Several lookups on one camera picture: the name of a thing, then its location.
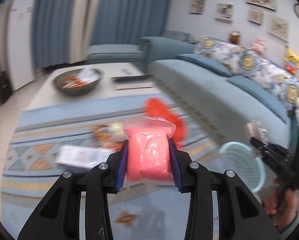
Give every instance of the orange triangle pattern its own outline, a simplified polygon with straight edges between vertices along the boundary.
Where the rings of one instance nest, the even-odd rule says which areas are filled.
[[[45,171],[51,170],[51,165],[43,158],[38,159],[28,170],[29,171]]]
[[[37,150],[37,152],[40,155],[43,155],[54,145],[55,145],[55,143],[46,143],[46,144],[35,145],[34,148],[35,148],[35,150]]]

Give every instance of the white tabletop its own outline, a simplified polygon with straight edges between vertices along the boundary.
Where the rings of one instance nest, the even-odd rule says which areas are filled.
[[[70,97],[61,94],[54,87],[53,80],[58,75],[79,68],[96,68],[102,71],[103,78],[97,85],[96,89],[84,96]],[[156,94],[161,93],[158,88],[137,88],[137,89],[126,89],[126,90],[114,90],[112,77],[123,77],[123,76],[139,76],[143,73],[131,63],[106,63],[106,64],[94,64],[84,65],[76,67],[68,67],[55,70],[40,88],[35,95],[32,102],[29,104],[27,110],[41,108],[46,106],[52,106],[62,103],[77,102],[88,99],[97,98],[111,98],[119,96],[130,96],[130,95],[141,95],[141,94]]]

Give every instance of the person's hand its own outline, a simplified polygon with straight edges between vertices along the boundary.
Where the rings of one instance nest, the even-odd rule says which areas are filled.
[[[282,215],[280,215],[276,221],[276,226],[278,230],[282,230],[283,228],[287,227],[294,218],[296,217],[296,207],[298,203],[298,198],[295,193],[288,189],[285,192],[285,201],[286,201],[286,208]],[[277,203],[278,202],[278,195],[277,195],[277,188],[275,187],[272,191],[272,194],[267,198],[265,202],[265,211],[268,215],[275,215],[277,213]]]

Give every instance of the tile floor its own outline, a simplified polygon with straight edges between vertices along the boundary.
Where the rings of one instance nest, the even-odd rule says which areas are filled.
[[[34,82],[16,91],[5,104],[0,106],[0,192],[3,166],[9,141],[11,140],[22,112],[27,109],[27,106],[48,76],[49,74],[38,76]],[[1,196],[0,221],[2,221]]]

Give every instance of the black bag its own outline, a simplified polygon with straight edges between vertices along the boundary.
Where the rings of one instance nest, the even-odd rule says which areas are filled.
[[[5,71],[0,71],[0,103],[5,103],[12,93],[11,83],[5,75]]]

